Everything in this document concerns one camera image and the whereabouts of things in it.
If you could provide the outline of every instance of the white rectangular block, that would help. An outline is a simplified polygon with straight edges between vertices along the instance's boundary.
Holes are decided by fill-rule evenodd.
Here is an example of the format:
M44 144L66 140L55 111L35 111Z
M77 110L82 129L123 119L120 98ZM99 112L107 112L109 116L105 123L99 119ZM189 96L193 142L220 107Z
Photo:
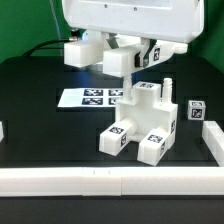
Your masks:
M82 194L120 196L120 168L83 168Z
M215 121L204 121L202 138L219 166L224 166L224 132Z
M129 142L128 136L136 131L136 123L131 119L116 122L100 135L100 151L116 156Z
M137 160L156 166L167 151L169 134L161 129L153 129L139 144Z
M0 169L0 196L82 195L82 168Z
M135 67L135 55L142 50L142 45L127 46L104 52L103 73L116 77L130 75L139 71Z
M0 142L2 141L3 137L4 137L3 127L2 127L2 122L0 121Z
M224 168L122 168L122 195L223 195Z
M103 61L103 42L96 40L77 41L64 44L64 63L85 67Z

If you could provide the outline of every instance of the green background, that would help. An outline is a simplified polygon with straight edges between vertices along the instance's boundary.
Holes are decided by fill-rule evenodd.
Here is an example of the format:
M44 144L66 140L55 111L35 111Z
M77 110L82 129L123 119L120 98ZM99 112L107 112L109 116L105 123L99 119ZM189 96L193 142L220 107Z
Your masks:
M69 37L61 0L54 0L54 4L62 37ZM49 0L0 0L0 63L53 39L57 39L57 32ZM224 1L205 0L204 32L189 44L187 54L203 57L224 72L223 41ZM35 55L60 55L60 51L39 51Z

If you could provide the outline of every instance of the black table surface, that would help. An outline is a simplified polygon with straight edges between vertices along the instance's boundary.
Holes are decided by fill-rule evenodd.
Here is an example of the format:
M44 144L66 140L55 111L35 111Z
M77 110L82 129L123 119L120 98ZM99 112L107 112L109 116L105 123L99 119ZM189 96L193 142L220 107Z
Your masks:
M203 122L187 119L187 103L205 101L205 120L223 128L224 74L202 58L178 55L132 80L161 84L166 77L173 79L179 105L177 133L158 166L218 166L201 138ZM66 66L62 57L6 60L0 65L0 167L148 167L136 161L135 142L116 157L99 152L99 135L114 122L114 108L57 108L63 89L121 88L122 82ZM2 198L1 215L5 223L222 223L224 203L220 196Z

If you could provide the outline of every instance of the white cube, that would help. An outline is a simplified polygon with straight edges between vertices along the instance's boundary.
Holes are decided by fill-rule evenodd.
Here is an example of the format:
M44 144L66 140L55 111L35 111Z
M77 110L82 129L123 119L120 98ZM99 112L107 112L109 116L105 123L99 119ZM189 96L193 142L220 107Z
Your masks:
M189 100L188 102L188 120L204 120L205 118L205 102L197 100Z

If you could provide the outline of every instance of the paper sheet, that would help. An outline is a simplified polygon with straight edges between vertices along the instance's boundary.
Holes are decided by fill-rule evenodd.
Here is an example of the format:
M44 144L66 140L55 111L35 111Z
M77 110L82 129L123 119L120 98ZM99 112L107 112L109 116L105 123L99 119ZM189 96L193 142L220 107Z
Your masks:
M58 107L115 107L123 89L64 89Z

